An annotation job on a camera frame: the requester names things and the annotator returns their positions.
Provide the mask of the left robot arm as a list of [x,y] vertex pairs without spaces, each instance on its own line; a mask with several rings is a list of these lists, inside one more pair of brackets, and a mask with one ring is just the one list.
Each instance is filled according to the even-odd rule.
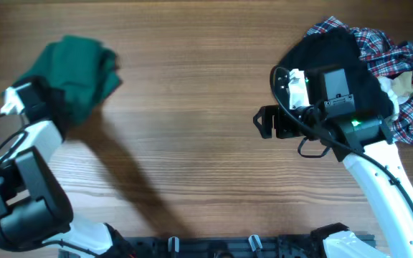
[[4,141],[11,147],[0,157],[0,249],[53,246],[79,257],[105,257],[113,248],[112,229],[75,216],[48,166],[70,126],[65,104],[65,91],[41,76],[21,79],[5,91],[0,115],[27,122]]

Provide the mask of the dark green skirt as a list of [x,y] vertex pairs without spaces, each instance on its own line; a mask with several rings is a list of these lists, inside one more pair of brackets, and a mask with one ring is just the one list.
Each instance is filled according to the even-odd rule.
[[102,42],[67,35],[49,43],[14,85],[32,81],[41,94],[37,78],[45,77],[51,87],[66,91],[73,125],[79,125],[120,85],[117,61],[117,54]]

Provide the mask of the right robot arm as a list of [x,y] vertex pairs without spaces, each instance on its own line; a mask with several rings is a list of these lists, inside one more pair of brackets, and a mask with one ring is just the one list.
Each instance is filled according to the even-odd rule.
[[413,257],[413,187],[383,117],[357,110],[343,69],[287,70],[275,66],[276,105],[253,123],[263,138],[319,141],[354,177],[383,231],[392,257]]

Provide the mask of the white garment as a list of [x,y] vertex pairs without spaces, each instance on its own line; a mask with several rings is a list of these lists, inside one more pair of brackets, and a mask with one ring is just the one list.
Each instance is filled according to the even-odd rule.
[[385,92],[392,102],[393,109],[391,115],[385,117],[385,122],[387,125],[391,125],[394,121],[396,121],[399,117],[399,96],[393,91],[393,80],[388,77],[379,76],[377,77],[381,90]]

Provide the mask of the beige garment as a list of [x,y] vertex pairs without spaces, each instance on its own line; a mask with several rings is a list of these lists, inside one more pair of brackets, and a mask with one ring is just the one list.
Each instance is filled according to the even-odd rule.
[[402,102],[413,97],[412,72],[403,72],[392,80],[391,88]]

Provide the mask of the black garment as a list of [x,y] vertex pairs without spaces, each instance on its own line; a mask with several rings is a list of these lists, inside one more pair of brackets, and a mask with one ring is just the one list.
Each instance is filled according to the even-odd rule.
[[394,111],[393,103],[359,55],[360,49],[354,35],[337,28],[304,37],[285,54],[279,65],[288,70],[337,66],[345,71],[348,90],[354,97],[356,109],[387,118]]

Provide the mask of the red plaid shirt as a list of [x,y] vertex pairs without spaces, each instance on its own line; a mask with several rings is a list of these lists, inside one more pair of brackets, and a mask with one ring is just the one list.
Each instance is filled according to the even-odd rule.
[[[379,29],[350,27],[334,16],[312,26],[306,34],[321,34],[332,29],[343,28],[354,35],[360,49],[359,59],[367,64],[368,70],[376,77],[390,79],[403,72],[412,72],[413,84],[413,44],[396,44],[388,34]],[[413,97],[402,102],[399,98],[399,117],[390,125],[395,141],[413,145]]]

